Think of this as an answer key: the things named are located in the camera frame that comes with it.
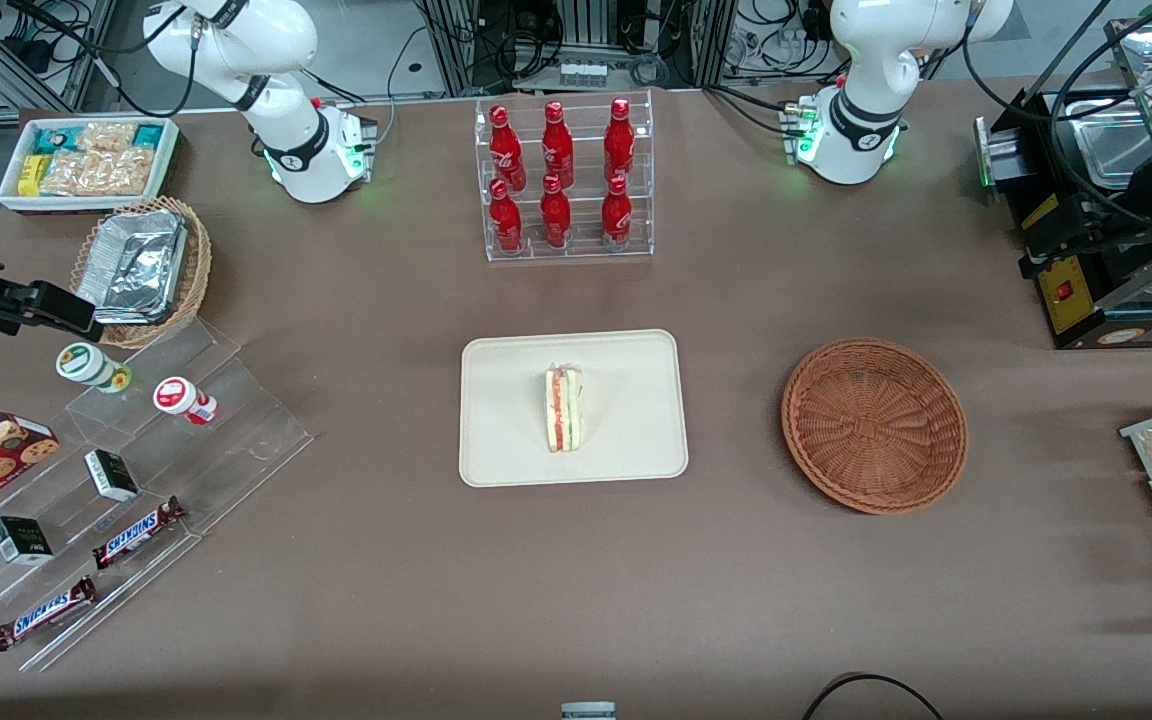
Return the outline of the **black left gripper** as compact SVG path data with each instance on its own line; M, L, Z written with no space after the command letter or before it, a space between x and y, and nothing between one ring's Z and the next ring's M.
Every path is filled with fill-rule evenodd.
M1152 220L1152 200L1115 202L1120 209ZM1084 258L1102 270L1123 270L1126 263L1140 263L1137 259L1137 255L1142 253L1140 249L1152 249L1152 225L1137 222L1115 210L1106 220L1106 236L1087 236L1060 243L1025 240L1021 247L1021 278L1024 281L1033 281L1039 273L1066 258Z

